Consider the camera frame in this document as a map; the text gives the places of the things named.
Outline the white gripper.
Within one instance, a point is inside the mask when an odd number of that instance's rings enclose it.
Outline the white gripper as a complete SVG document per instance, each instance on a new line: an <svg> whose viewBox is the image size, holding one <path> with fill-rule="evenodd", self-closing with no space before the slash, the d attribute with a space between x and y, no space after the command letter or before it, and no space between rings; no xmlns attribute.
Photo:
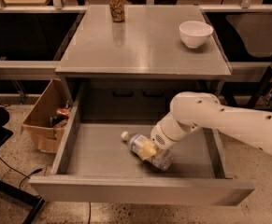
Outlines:
<svg viewBox="0 0 272 224"><path fill-rule="evenodd" d="M150 139L160 149L169 149L181 139L181 129L176 122L159 121L150 132ZM156 146L151 141L145 141L137 155L146 160L157 153Z"/></svg>

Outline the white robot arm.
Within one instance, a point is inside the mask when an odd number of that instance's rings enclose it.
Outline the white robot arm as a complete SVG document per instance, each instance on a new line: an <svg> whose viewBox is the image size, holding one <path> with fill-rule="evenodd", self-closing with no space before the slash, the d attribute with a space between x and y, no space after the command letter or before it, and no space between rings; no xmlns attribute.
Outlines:
<svg viewBox="0 0 272 224"><path fill-rule="evenodd" d="M175 95L150 139L158 148L169 149L200 128L217 130L272 156L272 112L222 105L210 93Z"/></svg>

